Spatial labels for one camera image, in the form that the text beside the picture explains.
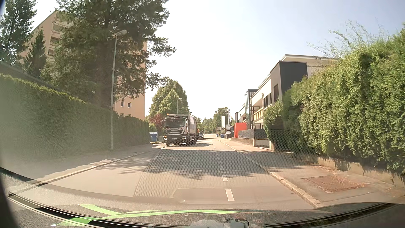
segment garbage truck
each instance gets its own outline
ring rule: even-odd
[[[167,114],[162,120],[162,126],[166,146],[197,143],[197,119],[191,113]]]

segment truck windshield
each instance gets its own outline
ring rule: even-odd
[[[166,127],[184,127],[184,119],[168,119],[166,120]]]

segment black fence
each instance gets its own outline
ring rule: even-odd
[[[264,129],[248,129],[238,132],[238,138],[267,139]]]

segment red wall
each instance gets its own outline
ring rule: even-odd
[[[239,131],[246,130],[246,129],[247,129],[246,123],[235,123],[234,137],[237,138],[239,136]]]

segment windshield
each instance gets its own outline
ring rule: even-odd
[[[185,119],[166,119],[165,120],[166,127],[184,127],[185,126]]]
[[[2,2],[0,174],[23,226],[33,205],[224,228],[403,203],[405,1]]]

